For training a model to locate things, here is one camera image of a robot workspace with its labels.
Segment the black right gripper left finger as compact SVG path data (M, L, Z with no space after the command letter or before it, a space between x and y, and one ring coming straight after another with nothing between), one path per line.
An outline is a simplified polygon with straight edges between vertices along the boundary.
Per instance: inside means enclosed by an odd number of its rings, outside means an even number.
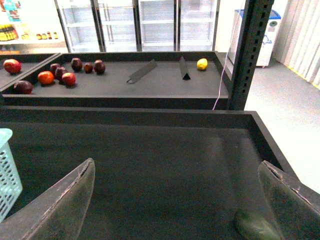
M0 224L2 240L78 239L93 194L95 162L88 158Z

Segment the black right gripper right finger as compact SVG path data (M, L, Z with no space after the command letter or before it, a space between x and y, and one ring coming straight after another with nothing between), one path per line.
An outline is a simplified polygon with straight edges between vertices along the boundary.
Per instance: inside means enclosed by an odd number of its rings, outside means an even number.
M264 198L285 240L320 238L320 194L267 161L258 167Z

